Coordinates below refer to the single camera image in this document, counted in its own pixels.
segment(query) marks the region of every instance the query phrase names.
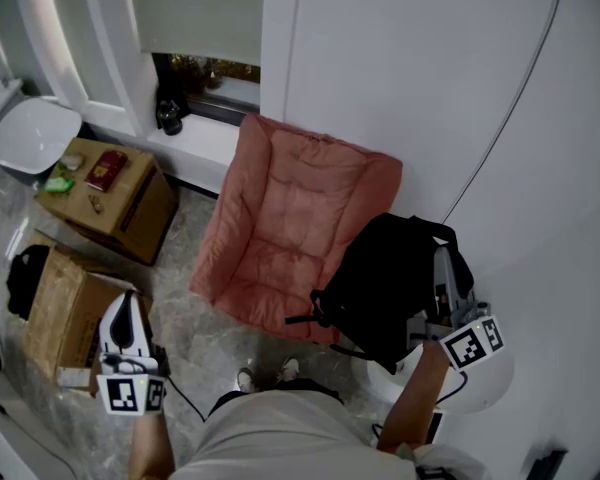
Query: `black backpack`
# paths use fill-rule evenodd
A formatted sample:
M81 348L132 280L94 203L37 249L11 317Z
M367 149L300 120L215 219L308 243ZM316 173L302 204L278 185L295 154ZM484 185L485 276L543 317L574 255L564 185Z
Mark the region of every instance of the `black backpack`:
M30 245L11 262L7 278L10 294L8 308L11 313L23 320L29 320L47 256L49 256L48 246Z
M287 318L286 323L333 325L363 353L338 345L333 349L374 360L395 374L396 363L407 355L407 320L422 310L429 321L438 315L433 256L440 244L434 237L447 242L458 292L466 298L473 276L458 252L453 229L384 213L347 247L326 288L311 292L313 316Z

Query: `window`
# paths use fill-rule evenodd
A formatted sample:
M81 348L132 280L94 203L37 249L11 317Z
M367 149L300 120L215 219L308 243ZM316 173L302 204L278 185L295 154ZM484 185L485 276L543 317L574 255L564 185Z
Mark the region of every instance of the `window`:
M258 112L264 0L132 1L160 100L231 124Z
M161 80L177 82L191 113L240 125L260 111L260 67L209 57L154 54Z

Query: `sneaker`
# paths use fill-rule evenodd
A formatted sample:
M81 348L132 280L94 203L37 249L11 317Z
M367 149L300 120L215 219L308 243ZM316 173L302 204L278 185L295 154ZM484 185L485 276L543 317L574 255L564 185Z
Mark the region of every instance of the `sneaker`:
M238 388L243 393L255 393L256 385L253 382L253 373L249 368L240 368L238 370Z
M300 363L295 357L287 357L278 372L278 382L291 382L298 378Z

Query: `cardboard box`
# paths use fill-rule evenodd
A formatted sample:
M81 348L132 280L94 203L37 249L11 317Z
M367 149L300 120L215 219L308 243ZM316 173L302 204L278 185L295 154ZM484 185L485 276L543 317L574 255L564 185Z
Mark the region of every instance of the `cardboard box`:
M51 249L31 307L25 352L55 384L98 391L99 324L109 305L133 285L39 231L29 245ZM148 311L151 300L141 297Z
M87 185L85 178L107 150L121 151L128 160L111 188L101 192ZM142 263L153 264L177 205L153 155L79 138L71 141L66 153L81 154L85 161L73 172L56 165L50 177L64 176L75 185L65 194L48 193L41 188L36 200L94 242Z

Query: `pink cushion chair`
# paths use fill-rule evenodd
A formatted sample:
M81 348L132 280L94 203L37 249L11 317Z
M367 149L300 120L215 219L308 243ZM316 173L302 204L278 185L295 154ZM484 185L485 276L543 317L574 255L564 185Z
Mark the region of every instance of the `pink cushion chair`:
M325 135L256 115L236 154L206 231L190 288L211 304L279 337L336 343L312 312L349 243L388 211L402 163Z

